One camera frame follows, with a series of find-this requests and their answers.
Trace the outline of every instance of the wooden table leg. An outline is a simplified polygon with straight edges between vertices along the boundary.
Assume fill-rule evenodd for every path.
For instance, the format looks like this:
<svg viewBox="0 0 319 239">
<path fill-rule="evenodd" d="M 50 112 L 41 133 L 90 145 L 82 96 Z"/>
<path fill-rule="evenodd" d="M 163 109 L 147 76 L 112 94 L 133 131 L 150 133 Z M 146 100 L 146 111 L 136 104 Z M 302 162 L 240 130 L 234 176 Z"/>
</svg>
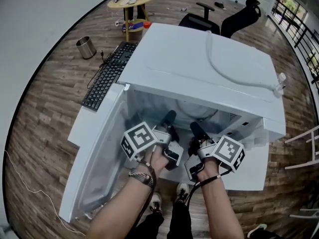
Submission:
<svg viewBox="0 0 319 239">
<path fill-rule="evenodd" d="M 125 8 L 125 34 L 126 34 L 126 41 L 130 41 L 129 37 L 129 9 Z"/>
<path fill-rule="evenodd" d="M 148 17 L 148 14 L 147 14 L 147 12 L 146 12 L 146 10 L 145 10 L 145 4 L 142 4 L 141 5 L 141 8 L 142 8 L 142 11 L 144 12 L 144 15 L 145 15 L 145 19 L 147 20 L 147 21 L 149 21 L 150 20 L 150 18 Z"/>
</svg>

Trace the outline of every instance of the metal trash can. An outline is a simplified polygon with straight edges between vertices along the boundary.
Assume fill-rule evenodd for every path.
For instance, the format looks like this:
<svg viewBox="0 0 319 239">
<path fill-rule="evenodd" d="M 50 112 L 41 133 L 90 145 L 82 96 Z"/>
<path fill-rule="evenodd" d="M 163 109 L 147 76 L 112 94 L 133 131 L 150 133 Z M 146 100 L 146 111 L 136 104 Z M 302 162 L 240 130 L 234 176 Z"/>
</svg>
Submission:
<svg viewBox="0 0 319 239">
<path fill-rule="evenodd" d="M 89 36 L 85 36 L 76 42 L 76 47 L 79 49 L 84 59 L 93 57 L 96 53 L 96 49 Z"/>
</svg>

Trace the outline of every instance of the keyboard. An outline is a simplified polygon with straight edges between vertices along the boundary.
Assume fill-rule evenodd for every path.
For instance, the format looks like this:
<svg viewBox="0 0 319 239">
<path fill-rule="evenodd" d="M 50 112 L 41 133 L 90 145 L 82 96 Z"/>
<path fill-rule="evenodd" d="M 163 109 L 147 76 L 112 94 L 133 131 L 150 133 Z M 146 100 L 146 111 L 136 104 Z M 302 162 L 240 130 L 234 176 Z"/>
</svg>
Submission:
<svg viewBox="0 0 319 239">
<path fill-rule="evenodd" d="M 138 44 L 121 42 L 103 63 L 94 84 L 87 92 L 82 106 L 97 111 L 113 83 L 116 83 Z"/>
</svg>

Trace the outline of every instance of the chair headrest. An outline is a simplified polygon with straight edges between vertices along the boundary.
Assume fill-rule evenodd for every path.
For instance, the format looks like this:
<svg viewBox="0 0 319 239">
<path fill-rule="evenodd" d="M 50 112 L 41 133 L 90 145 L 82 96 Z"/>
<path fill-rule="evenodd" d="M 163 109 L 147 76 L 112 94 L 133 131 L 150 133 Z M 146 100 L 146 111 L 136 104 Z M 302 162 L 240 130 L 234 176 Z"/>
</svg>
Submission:
<svg viewBox="0 0 319 239">
<path fill-rule="evenodd" d="M 246 0 L 246 6 L 253 7 L 260 5 L 260 2 L 258 0 Z"/>
</svg>

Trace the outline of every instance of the hand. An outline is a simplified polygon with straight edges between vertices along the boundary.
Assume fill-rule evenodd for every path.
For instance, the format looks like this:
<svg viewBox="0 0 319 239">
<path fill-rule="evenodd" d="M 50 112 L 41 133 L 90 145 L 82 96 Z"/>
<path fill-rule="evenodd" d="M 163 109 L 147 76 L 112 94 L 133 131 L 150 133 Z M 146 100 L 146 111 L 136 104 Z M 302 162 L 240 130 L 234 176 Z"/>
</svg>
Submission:
<svg viewBox="0 0 319 239">
<path fill-rule="evenodd" d="M 158 178 L 161 171 L 166 167 L 168 164 L 168 159 L 162 154 L 163 148 L 161 146 L 156 146 L 154 153 L 152 154 L 154 146 L 151 146 L 146 150 L 144 160 L 151 164 L 152 168 L 155 171 L 156 177 Z M 138 170 L 150 174 L 147 167 L 143 165 L 138 166 Z"/>
<path fill-rule="evenodd" d="M 219 174 L 217 159 L 208 157 L 205 159 L 204 169 L 197 174 L 200 182 L 207 180 Z"/>
</svg>

